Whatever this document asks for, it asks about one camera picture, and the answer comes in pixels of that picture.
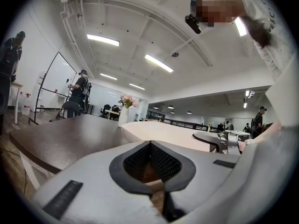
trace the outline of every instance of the ceiling light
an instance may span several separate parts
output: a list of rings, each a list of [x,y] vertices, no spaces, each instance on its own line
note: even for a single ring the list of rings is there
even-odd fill
[[[162,62],[158,61],[157,59],[151,57],[150,55],[146,55],[145,59],[150,60],[151,62],[157,64],[158,66],[162,67],[163,69],[167,70],[168,72],[173,72],[172,68],[168,67],[167,65],[165,65]]]
[[[137,88],[142,89],[142,90],[145,90],[145,88],[142,88],[142,87],[140,87],[140,86],[138,86],[138,85],[135,85],[135,84],[131,84],[131,83],[129,83],[129,85],[134,86],[134,87],[137,87]]]
[[[102,73],[100,73],[100,74],[101,74],[101,76],[105,76],[105,77],[111,78],[111,79],[113,79],[113,80],[117,80],[117,79],[114,78],[114,77],[111,77],[111,76],[108,76],[108,75],[105,75],[105,74],[102,74]]]
[[[237,17],[237,19],[235,20],[235,24],[238,28],[240,36],[244,36],[244,35],[247,34],[246,28],[245,28],[243,22],[241,21],[241,19],[239,17]]]
[[[105,37],[101,37],[101,36],[97,36],[97,35],[87,35],[87,38],[90,40],[96,40],[99,42],[109,43],[109,44],[117,46],[117,47],[120,45],[119,41],[114,41],[114,40],[111,40],[111,39],[108,39]]]

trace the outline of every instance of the wooden floor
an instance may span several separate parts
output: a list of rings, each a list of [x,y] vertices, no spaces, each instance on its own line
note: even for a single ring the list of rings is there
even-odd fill
[[[58,111],[49,110],[37,113],[36,122],[38,124],[48,123],[49,120],[53,119],[57,114]],[[3,130],[2,135],[0,136],[0,155],[3,168],[15,190],[25,194],[25,197],[30,199],[36,190],[26,175],[18,149],[12,144],[8,136],[8,133],[13,130],[35,126],[33,122],[28,122],[28,117],[29,116],[18,113],[18,124],[15,125],[14,111],[7,110],[4,114]],[[157,174],[154,173],[152,168],[147,168],[144,182],[147,183],[153,192],[151,198],[153,205],[162,212],[164,204],[164,184],[161,180],[158,180]]]

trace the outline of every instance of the ceiling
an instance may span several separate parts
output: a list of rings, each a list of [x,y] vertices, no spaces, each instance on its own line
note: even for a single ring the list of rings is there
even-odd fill
[[[248,99],[248,108],[256,110],[257,107],[263,105],[266,99],[265,92],[267,88],[254,89],[255,94]],[[235,109],[245,110],[243,108],[243,98],[245,97],[245,91],[235,91],[225,94],[210,95],[194,98],[182,98],[178,100],[170,100],[167,102],[149,104],[150,109],[158,107],[157,111],[175,114],[186,114],[187,111],[191,111],[192,114],[202,115],[202,111],[213,109]],[[172,105],[174,109],[169,109],[168,106]]]
[[[196,35],[184,20],[190,13],[190,0],[83,0],[83,12],[80,0],[72,2],[78,18],[71,20],[71,26],[78,40],[83,37],[82,54],[95,78],[121,86],[132,83],[154,96],[162,88],[174,92],[194,85],[213,70],[248,69],[251,59],[255,61],[251,68],[261,65],[256,62],[259,55],[251,38],[240,37],[235,24],[217,28],[202,24],[201,34]],[[87,40],[83,19],[88,34],[117,40],[119,47]],[[178,57],[171,56],[175,51]],[[146,54],[174,71],[169,73],[147,61]]]

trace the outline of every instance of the white bottle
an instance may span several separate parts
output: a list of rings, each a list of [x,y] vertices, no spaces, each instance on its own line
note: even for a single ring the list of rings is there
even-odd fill
[[[18,105],[18,113],[22,112],[24,98],[25,98],[25,96],[24,96],[23,92],[21,91],[20,92],[20,98],[19,98],[19,105]]]
[[[22,114],[23,115],[30,114],[30,94],[28,94],[28,93],[26,93],[26,97],[24,98]]]

